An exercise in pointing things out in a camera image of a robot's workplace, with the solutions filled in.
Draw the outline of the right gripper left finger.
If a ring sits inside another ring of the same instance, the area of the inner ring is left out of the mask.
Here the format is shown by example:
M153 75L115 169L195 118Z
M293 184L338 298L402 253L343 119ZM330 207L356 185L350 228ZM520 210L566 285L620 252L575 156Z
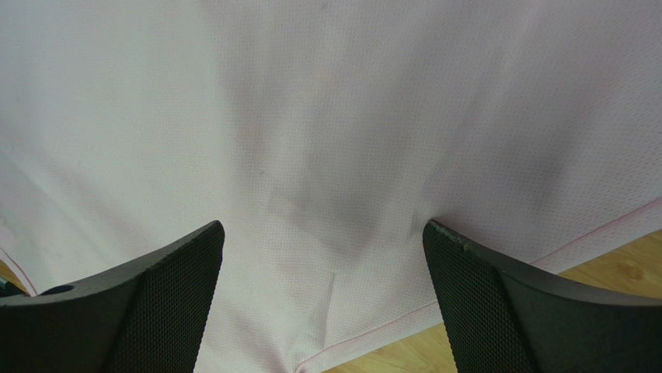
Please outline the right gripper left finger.
M222 263L219 221L40 295L1 300L3 372L192 372Z

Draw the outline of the pink t shirt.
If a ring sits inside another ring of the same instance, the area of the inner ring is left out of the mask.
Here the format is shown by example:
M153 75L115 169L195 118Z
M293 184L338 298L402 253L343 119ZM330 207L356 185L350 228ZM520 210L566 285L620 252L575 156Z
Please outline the pink t shirt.
M661 3L1 3L31 295L217 220L196 371L321 372L441 322L432 218L553 273L660 229Z

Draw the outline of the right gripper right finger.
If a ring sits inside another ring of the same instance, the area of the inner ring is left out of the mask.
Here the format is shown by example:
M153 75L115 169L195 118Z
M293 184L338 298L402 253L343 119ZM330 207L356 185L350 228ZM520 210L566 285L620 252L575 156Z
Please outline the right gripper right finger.
M661 302L551 274L429 221L430 278L460 372L659 372Z

